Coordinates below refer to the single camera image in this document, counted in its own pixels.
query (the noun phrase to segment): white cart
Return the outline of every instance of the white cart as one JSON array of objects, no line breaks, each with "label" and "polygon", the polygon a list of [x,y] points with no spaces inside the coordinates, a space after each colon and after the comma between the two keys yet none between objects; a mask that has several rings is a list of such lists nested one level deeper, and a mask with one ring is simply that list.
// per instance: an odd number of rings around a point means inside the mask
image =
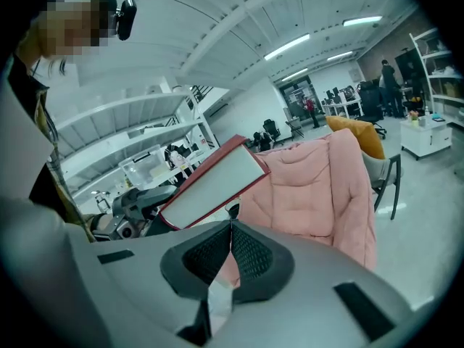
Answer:
[{"label": "white cart", "polygon": [[440,123],[427,117],[425,126],[413,125],[409,120],[401,124],[401,150],[406,149],[419,157],[433,154],[434,152],[451,147],[452,129],[448,126],[450,120]]}]

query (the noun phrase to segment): box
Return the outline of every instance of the box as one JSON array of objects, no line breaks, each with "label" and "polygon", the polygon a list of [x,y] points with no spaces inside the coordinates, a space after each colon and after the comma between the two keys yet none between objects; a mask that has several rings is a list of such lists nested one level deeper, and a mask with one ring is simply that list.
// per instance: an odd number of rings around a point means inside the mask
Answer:
[{"label": "box", "polygon": [[119,166],[134,186],[151,183],[154,177],[169,171],[159,144],[134,154]]}]

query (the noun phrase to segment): ceiling light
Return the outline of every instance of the ceiling light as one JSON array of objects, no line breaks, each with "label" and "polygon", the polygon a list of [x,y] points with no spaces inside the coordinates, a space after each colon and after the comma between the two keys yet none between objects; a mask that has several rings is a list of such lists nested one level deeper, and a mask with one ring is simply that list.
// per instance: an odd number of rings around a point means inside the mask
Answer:
[{"label": "ceiling light", "polygon": [[290,49],[291,47],[302,43],[303,41],[306,41],[310,38],[310,34],[307,33],[306,35],[302,36],[301,38],[297,38],[296,40],[290,41],[289,43],[286,43],[284,46],[281,46],[279,49],[276,49],[272,53],[269,53],[268,55],[264,56],[264,59],[267,61],[271,58],[274,58],[276,55],[280,54],[282,51],[285,51],[287,49]]},{"label": "ceiling light", "polygon": [[347,51],[346,53],[342,53],[342,54],[339,54],[339,55],[334,55],[333,57],[330,57],[330,58],[327,58],[328,61],[331,61],[332,59],[337,59],[337,58],[340,58],[340,57],[345,57],[346,55],[350,55],[352,54],[352,51]]},{"label": "ceiling light", "polygon": [[290,76],[287,76],[286,78],[283,78],[282,81],[287,81],[289,78],[293,78],[294,76],[296,75],[299,75],[300,73],[305,73],[307,71],[307,68],[301,70],[301,71],[298,71],[296,73],[294,73],[293,75],[290,75]]},{"label": "ceiling light", "polygon": [[375,17],[366,17],[366,18],[356,18],[354,20],[344,20],[343,26],[353,26],[359,25],[360,23],[369,23],[369,22],[378,22],[382,19],[381,15],[376,15]]}]

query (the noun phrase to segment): pink jacket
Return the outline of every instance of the pink jacket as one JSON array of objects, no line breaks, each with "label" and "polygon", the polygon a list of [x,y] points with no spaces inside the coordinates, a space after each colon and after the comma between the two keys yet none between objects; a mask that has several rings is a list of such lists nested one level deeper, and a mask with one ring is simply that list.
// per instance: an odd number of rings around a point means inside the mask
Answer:
[{"label": "pink jacket", "polygon": [[[271,173],[241,195],[240,221],[336,247],[374,268],[370,181],[349,129],[257,156]],[[234,263],[229,257],[221,272],[230,281],[238,275]]]}]

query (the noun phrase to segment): red-edged book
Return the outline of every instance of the red-edged book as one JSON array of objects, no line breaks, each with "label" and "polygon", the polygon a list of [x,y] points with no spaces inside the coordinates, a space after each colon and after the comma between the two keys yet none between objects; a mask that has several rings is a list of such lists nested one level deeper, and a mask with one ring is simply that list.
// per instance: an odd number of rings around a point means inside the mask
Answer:
[{"label": "red-edged book", "polygon": [[177,229],[191,227],[269,174],[246,140],[236,135],[203,161],[160,210],[161,219]]}]

